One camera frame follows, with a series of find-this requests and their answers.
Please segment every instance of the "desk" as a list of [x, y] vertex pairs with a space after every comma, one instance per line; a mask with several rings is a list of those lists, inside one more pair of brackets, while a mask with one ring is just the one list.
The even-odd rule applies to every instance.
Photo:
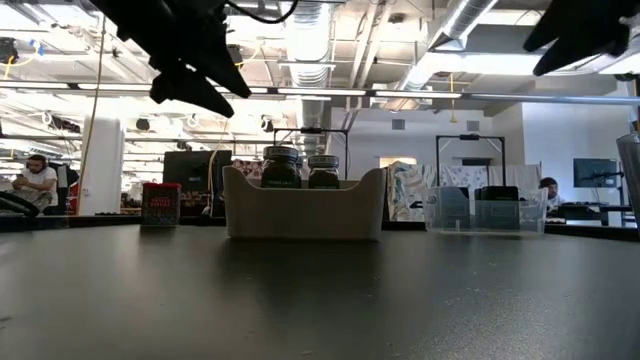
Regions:
[[[598, 211], [582, 211], [585, 208], [597, 208]], [[600, 221], [602, 226], [609, 226], [610, 212], [630, 212], [632, 208], [621, 205], [561, 205], [558, 211], [564, 212], [564, 218], [567, 221]]]
[[0, 359], [631, 359], [639, 258], [555, 235], [3, 234]]

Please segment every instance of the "white t-shirt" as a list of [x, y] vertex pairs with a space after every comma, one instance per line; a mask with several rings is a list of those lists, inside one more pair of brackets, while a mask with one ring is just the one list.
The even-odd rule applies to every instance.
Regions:
[[[51, 204], [49, 206], [58, 205], [58, 189], [57, 189], [58, 188], [58, 186], [57, 186], [58, 185], [57, 184], [58, 174], [56, 174], [55, 170], [53, 170], [52, 168], [48, 167], [48, 168], [44, 169], [43, 171], [40, 171], [39, 173], [34, 174], [29, 169], [23, 169], [22, 170], [22, 175], [24, 177], [26, 177], [27, 180], [29, 180], [30, 183], [38, 184], [38, 185], [43, 184], [45, 180], [49, 180], [49, 179], [56, 180], [56, 183], [53, 184], [53, 186], [49, 190], [49, 192], [51, 193]], [[32, 189], [32, 188], [27, 187], [27, 186], [23, 186], [22, 190], [38, 191], [36, 189]]]
[[553, 199], [547, 199], [547, 206], [558, 207], [564, 203], [566, 203], [566, 201], [560, 197], [560, 195], [556, 195]]

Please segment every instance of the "computer monitor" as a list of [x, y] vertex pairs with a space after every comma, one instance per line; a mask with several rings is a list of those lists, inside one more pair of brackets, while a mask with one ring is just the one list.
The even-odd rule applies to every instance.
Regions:
[[198, 216], [212, 200], [212, 213], [224, 215], [221, 195], [224, 190], [222, 167], [231, 165], [231, 151], [220, 150], [216, 153], [211, 176], [213, 191], [208, 189], [209, 162], [213, 151], [173, 151], [164, 154], [162, 182], [182, 185], [180, 216]]
[[616, 188], [617, 172], [615, 159], [573, 159], [573, 187]]

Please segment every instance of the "glass jar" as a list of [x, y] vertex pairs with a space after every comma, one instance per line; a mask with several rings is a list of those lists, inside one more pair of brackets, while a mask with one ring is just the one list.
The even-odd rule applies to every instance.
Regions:
[[268, 146], [264, 148], [264, 163], [262, 165], [263, 188], [298, 187], [296, 181], [296, 161], [298, 150], [286, 146]]
[[338, 166], [340, 159], [333, 155], [314, 155], [307, 159], [311, 169], [309, 189], [340, 189]]

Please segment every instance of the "man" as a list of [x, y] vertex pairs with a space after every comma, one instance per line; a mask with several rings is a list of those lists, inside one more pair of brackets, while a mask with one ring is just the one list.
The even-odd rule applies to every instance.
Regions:
[[16, 190], [46, 191], [51, 194], [49, 206], [58, 205], [56, 171], [47, 166], [47, 158], [42, 155], [32, 155], [27, 159], [27, 168], [13, 182]]
[[566, 201], [558, 194], [558, 183], [554, 178], [544, 178], [540, 180], [539, 189], [547, 188], [547, 206], [558, 207]]

